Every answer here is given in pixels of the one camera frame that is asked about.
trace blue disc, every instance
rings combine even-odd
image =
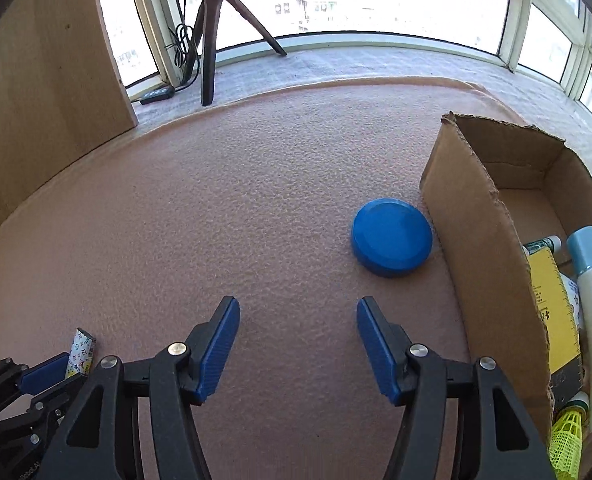
[[[401,276],[422,264],[431,251],[431,227],[423,214],[402,200],[379,198],[365,204],[351,229],[358,261],[385,278]]]

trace metal screw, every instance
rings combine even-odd
[[[484,368],[485,370],[493,370],[496,368],[496,361],[494,361],[491,357],[481,357],[480,367]]]
[[[409,352],[416,357],[425,357],[429,351],[425,345],[415,344],[409,348]]]
[[[171,355],[182,355],[187,351],[185,343],[171,343],[167,351]]]
[[[113,368],[116,364],[118,364],[118,358],[115,355],[107,355],[100,361],[102,368]]]

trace white window frame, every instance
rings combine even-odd
[[[173,64],[173,52],[165,47],[171,43],[169,28],[174,29],[181,20],[176,1],[135,1],[160,79],[177,86],[181,72]],[[532,4],[538,7],[572,43],[560,83],[518,64]],[[512,72],[523,73],[562,88],[567,96],[579,100],[592,66],[592,14],[583,2],[580,2],[579,15],[576,16],[565,0],[509,0],[505,28],[497,56],[441,40],[387,33],[328,34],[321,32],[314,35],[288,36],[280,38],[279,42],[288,52],[324,46],[383,44],[437,50],[503,65]],[[218,52],[217,66],[250,57],[265,56],[270,52],[272,52],[271,48],[261,40],[232,46]]]

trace tripod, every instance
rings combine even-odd
[[[263,27],[263,24],[245,7],[240,0],[226,0],[240,15],[253,25],[265,41],[269,43],[281,56],[287,56],[287,52],[278,44],[278,41]],[[201,6],[196,15],[196,22],[193,25],[193,35],[191,41],[196,48],[204,37],[202,46],[202,87],[201,104],[209,106],[214,100],[214,79],[216,70],[216,36],[218,33],[218,21],[220,20],[220,6],[222,0],[202,0]],[[195,59],[194,53],[188,58],[189,66],[193,66]]]

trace wooden panel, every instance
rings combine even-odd
[[[0,224],[137,124],[108,45],[99,0],[14,0],[0,19]]]

